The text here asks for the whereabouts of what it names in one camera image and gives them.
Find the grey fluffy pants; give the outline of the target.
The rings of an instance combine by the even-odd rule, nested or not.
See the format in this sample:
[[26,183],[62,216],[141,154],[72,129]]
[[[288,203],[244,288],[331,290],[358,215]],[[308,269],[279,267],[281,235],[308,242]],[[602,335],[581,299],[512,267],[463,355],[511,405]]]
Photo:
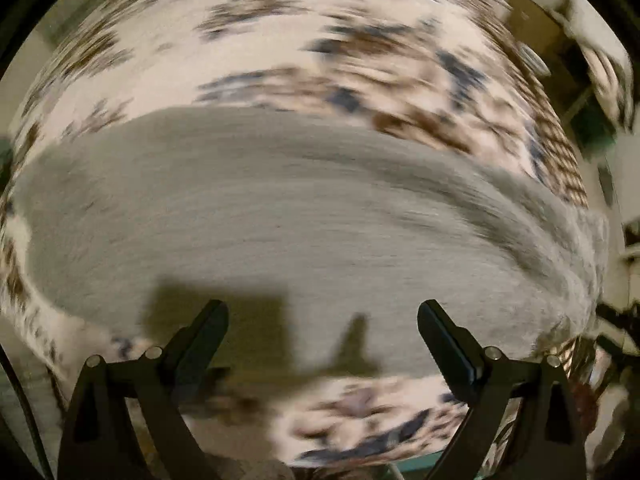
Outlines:
[[363,128],[249,108],[174,108],[46,148],[17,177],[24,269],[96,352],[161,344],[206,301],[218,358],[253,374],[431,375],[434,299],[526,358],[584,329],[605,220],[528,177]]

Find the floral white brown blanket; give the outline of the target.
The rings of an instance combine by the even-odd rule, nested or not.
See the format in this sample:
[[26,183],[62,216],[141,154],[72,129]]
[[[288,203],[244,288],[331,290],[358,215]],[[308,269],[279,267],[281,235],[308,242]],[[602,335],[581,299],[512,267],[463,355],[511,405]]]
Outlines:
[[[174,108],[272,110],[363,128],[528,177],[590,210],[570,142],[522,62],[497,0],[107,0],[44,62],[9,130],[1,195],[1,313],[70,393],[89,356],[72,320],[37,292],[10,198],[46,148]],[[431,454],[465,415],[439,373],[230,374],[183,415],[207,452],[356,466]]]

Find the white round tape roll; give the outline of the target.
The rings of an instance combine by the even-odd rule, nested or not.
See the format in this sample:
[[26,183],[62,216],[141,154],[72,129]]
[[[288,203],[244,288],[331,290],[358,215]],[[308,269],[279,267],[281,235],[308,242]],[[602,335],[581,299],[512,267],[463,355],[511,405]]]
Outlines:
[[549,67],[544,60],[524,42],[518,43],[518,55],[523,63],[540,78],[546,78],[551,75]]

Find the brown wooden table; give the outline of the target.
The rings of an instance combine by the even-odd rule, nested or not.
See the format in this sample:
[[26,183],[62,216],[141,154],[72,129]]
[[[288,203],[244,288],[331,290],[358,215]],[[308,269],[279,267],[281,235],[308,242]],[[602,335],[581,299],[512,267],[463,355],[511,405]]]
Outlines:
[[597,101],[588,63],[575,39],[534,0],[508,0],[508,27],[518,42],[538,55],[547,73],[540,77],[553,109],[586,159],[613,143],[613,125]]

